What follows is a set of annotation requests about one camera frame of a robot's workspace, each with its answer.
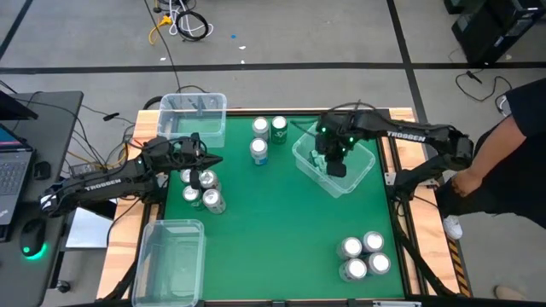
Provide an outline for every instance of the hand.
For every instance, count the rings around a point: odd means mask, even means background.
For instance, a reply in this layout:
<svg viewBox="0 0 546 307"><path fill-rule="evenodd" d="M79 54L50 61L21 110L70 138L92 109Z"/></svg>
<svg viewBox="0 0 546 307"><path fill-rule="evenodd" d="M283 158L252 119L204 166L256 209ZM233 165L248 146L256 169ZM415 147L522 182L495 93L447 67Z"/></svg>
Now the hand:
<svg viewBox="0 0 546 307"><path fill-rule="evenodd" d="M482 179L482 176L476 175L471 169L466 169L455 175L451 185L457 194L466 197L481 186Z"/></svg>

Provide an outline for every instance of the black shirt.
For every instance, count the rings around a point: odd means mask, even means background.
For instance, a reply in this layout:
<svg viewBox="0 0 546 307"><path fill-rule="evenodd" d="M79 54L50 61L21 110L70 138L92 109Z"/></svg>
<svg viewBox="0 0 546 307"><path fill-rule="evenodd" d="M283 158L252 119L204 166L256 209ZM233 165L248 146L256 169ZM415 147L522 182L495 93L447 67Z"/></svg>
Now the black shirt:
<svg viewBox="0 0 546 307"><path fill-rule="evenodd" d="M510 90L506 98L526 140L490 171L483 184L507 211L546 227L546 78Z"/></svg>

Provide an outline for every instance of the wooden table frame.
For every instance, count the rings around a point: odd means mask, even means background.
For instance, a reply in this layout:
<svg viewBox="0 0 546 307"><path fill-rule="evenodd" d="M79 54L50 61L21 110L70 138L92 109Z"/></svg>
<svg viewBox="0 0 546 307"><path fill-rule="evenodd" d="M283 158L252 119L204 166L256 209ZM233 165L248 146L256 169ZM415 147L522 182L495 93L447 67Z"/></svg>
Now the wooden table frame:
<svg viewBox="0 0 546 307"><path fill-rule="evenodd" d="M258 116L258 115L313 115L327 108L257 108L257 109L231 109L229 116ZM411 108L390 108L387 115L393 119L415 121ZM156 136L158 111L140 111L133 138L139 142L145 142ZM394 172L401 168L412 169L425 161L423 147L420 143L392 138L382 138L378 142L382 152L381 167L383 171ZM130 149L129 159L135 158L140 151ZM415 195L436 203L434 193L431 189L419 187ZM121 200L116 210L116 217L121 215L132 205L130 201ZM470 296L468 282L464 278L465 270L461 261L458 246L453 241L448 241L444 235L441 218L438 209L422 200L412 200L408 206L403 206L405 217L399 217L399 221L408 234L414 246L418 246L421 256L433 270L434 274L455 293L463 293ZM121 280L133 260L137 256L140 236L146 223L161 218L163 212L158 206L144 208L142 204L135 206L124 218L121 218L113 227L110 234L110 245L107 249L107 256L102 271L101 283L97 297L102 298L110 293ZM433 290L424 281L421 273L415 268L410 255L405 251L399 242L398 260L402 269L404 294L433 294Z"/></svg>

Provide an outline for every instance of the green mat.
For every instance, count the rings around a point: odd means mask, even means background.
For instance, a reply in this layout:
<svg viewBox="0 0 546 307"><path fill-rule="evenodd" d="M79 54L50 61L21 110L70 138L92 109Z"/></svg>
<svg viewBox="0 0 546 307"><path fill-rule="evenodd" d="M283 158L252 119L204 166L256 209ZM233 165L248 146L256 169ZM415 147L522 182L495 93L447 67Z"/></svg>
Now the green mat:
<svg viewBox="0 0 546 307"><path fill-rule="evenodd" d="M209 149L224 157L212 168L222 183L224 214L195 211L182 198L179 173L171 176L165 219L194 218L205 225L202 298L402 298L379 163L351 194L335 199L296 168L292 145L303 132L293 126L286 144L269 145L268 164L256 166L249 150L252 121L228 117L225 147ZM377 156L376 142L363 145ZM385 237L391 270L361 282L342 281L337 245L370 230Z"/></svg>

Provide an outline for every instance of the can lid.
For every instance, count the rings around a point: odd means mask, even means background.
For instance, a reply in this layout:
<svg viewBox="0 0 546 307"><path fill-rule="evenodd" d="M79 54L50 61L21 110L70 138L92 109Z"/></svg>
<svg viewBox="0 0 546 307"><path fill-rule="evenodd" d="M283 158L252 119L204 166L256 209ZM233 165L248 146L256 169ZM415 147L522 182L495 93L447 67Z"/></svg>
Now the can lid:
<svg viewBox="0 0 546 307"><path fill-rule="evenodd" d="M373 253L370 256L370 264L374 266L377 271L385 272L391 267L391 260L382 252Z"/></svg>
<svg viewBox="0 0 546 307"><path fill-rule="evenodd" d="M203 202L205 202L205 204L216 204L219 199L220 193L214 188L208 189L203 194Z"/></svg>
<svg viewBox="0 0 546 307"><path fill-rule="evenodd" d="M343 242L343 248L345 248L348 253L356 257L360 254L360 252L362 252L362 243L360 243L360 240L357 238L347 238Z"/></svg>
<svg viewBox="0 0 546 307"><path fill-rule="evenodd" d="M370 231L364 236L366 245L375 250L380 250L383 247L383 236L375 231Z"/></svg>
<svg viewBox="0 0 546 307"><path fill-rule="evenodd" d="M257 153L261 153L263 152L267 147L267 144L265 143L265 141L263 139L254 139L253 142L250 144L250 148L257 152Z"/></svg>
<svg viewBox="0 0 546 307"><path fill-rule="evenodd" d="M197 200L199 197L199 190L193 189L191 186L184 188L182 194L185 200L192 201Z"/></svg>
<svg viewBox="0 0 546 307"><path fill-rule="evenodd" d="M189 182L189 174L191 173L191 170L183 170L182 174L180 175L180 178L183 182Z"/></svg>
<svg viewBox="0 0 546 307"><path fill-rule="evenodd" d="M201 173L199 176L199 181L202 184L211 184L214 182L214 178L216 177L216 174L214 174L213 171L206 170Z"/></svg>
<svg viewBox="0 0 546 307"><path fill-rule="evenodd" d="M282 116L276 116L276 117L273 118L272 124L273 124L273 127L277 128L277 129L282 129L282 128L286 127L287 119L285 119Z"/></svg>
<svg viewBox="0 0 546 307"><path fill-rule="evenodd" d="M267 119L259 117L254 120L254 128L263 130L267 128Z"/></svg>
<svg viewBox="0 0 546 307"><path fill-rule="evenodd" d="M364 261L358 258L349 260L349 263L347 264L347 272L355 278L363 278L366 276L367 271L368 269L366 269Z"/></svg>

